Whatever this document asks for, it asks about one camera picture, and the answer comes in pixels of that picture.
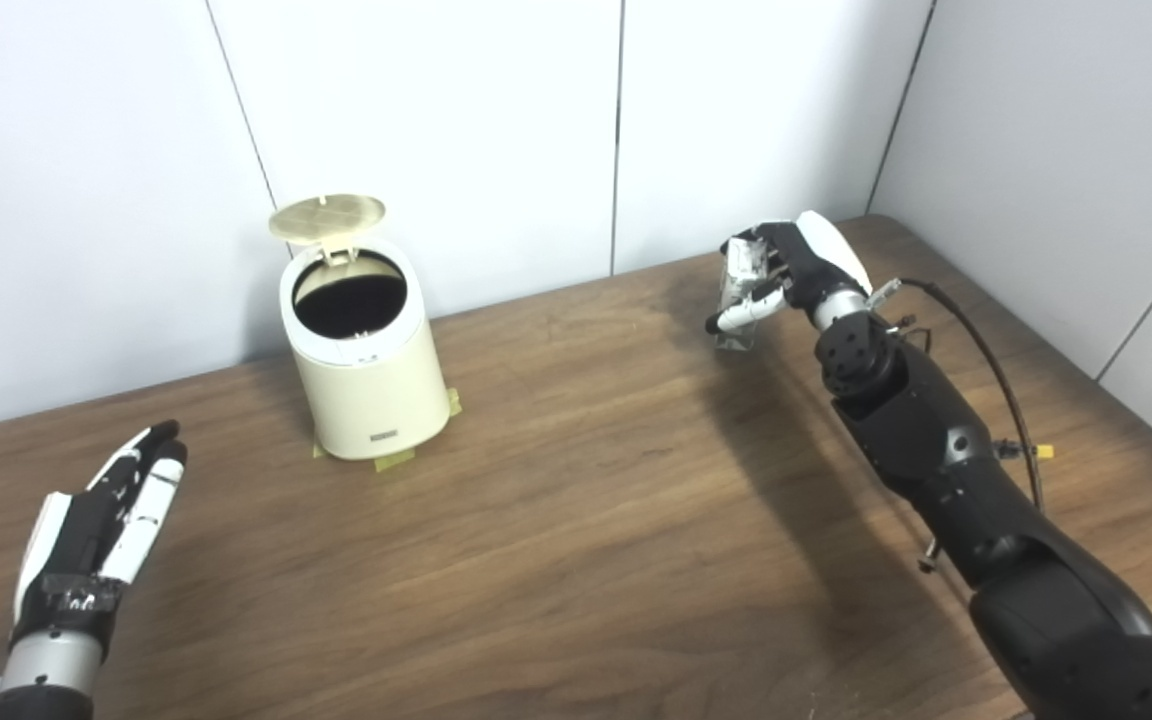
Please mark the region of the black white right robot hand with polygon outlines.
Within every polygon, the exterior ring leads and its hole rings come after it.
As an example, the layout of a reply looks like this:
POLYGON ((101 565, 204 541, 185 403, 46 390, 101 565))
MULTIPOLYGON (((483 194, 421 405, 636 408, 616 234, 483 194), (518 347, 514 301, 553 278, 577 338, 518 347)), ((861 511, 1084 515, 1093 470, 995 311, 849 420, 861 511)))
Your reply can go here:
POLYGON ((867 270, 844 234, 817 211, 732 234, 719 251, 723 302, 705 320, 710 336, 735 334, 786 309, 806 314, 819 332, 869 311, 867 270))

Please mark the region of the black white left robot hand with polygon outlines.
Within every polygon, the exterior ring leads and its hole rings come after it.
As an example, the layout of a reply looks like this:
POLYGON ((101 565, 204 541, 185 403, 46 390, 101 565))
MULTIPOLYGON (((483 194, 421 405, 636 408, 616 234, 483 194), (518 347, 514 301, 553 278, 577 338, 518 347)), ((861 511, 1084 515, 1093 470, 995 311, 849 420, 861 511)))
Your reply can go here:
POLYGON ((81 492, 44 498, 15 584, 10 647, 38 632, 78 632, 109 655, 123 597, 185 473, 179 433, 179 420, 142 429, 81 492))

